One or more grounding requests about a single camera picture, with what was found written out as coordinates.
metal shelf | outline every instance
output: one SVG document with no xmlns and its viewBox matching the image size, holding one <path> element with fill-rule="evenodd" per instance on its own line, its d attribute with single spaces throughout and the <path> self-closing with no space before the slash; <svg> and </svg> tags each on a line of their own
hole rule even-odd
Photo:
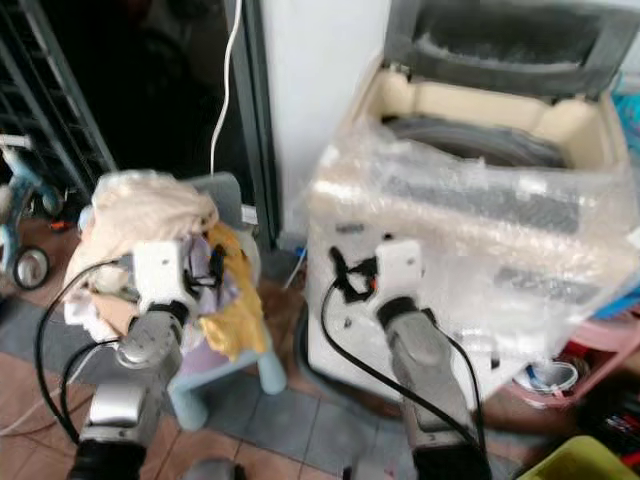
<svg viewBox="0 0 640 480">
<path fill-rule="evenodd" d="M 86 199 L 116 170 L 37 0 L 0 3 L 0 129 L 30 135 L 43 173 Z"/>
</svg>

yellow container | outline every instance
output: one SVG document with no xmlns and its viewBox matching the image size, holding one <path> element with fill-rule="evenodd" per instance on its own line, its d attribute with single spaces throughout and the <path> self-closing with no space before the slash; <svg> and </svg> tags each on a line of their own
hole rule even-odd
<svg viewBox="0 0 640 480">
<path fill-rule="evenodd" d="M 596 439 L 574 437 L 529 470 L 519 480 L 637 480 L 613 453 Z"/>
</svg>

gray washing machine lid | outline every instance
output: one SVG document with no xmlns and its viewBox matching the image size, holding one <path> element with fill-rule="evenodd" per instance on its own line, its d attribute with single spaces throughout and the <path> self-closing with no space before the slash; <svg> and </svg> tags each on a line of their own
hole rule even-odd
<svg viewBox="0 0 640 480">
<path fill-rule="evenodd" d="M 596 98 L 640 12 L 544 0 L 392 0 L 385 60 L 412 75 L 536 97 Z"/>
</svg>

bubble wrap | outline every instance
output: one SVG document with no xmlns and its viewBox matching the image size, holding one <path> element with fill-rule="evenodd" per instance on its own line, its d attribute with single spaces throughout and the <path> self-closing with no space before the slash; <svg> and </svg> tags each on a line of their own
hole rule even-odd
<svg viewBox="0 0 640 480">
<path fill-rule="evenodd" d="M 549 358 L 638 280 L 630 170 L 491 167 L 366 124 L 328 148 L 308 205 L 316 318 L 329 249 L 353 265 L 386 233 L 421 241 L 421 306 L 471 351 Z"/>
</svg>

light blue chair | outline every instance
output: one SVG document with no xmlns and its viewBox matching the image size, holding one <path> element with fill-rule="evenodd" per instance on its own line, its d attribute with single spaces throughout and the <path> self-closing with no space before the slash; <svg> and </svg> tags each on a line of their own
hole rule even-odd
<svg viewBox="0 0 640 480">
<path fill-rule="evenodd" d="M 220 220 L 236 230 L 243 229 L 240 185 L 233 175 L 220 173 L 213 177 L 199 177 L 190 183 L 214 199 Z M 265 393 L 275 395 L 284 390 L 287 376 L 273 352 L 271 335 L 266 328 L 265 335 L 268 343 L 266 353 L 244 351 L 233 363 L 224 355 L 212 351 L 206 342 L 185 356 L 180 371 L 168 387 L 178 423 L 184 430 L 202 428 L 209 416 L 209 408 L 196 389 L 249 365 L 258 364 L 260 384 Z"/>
</svg>

